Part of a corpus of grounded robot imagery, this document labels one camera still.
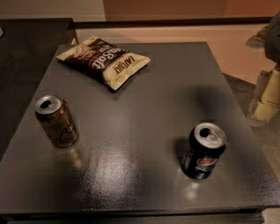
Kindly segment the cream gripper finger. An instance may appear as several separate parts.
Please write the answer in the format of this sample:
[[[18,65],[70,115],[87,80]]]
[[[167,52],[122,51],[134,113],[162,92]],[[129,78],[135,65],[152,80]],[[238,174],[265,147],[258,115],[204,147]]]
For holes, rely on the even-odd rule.
[[[252,127],[268,123],[280,110],[280,64],[270,72],[261,71],[254,97],[248,108],[247,121]]]

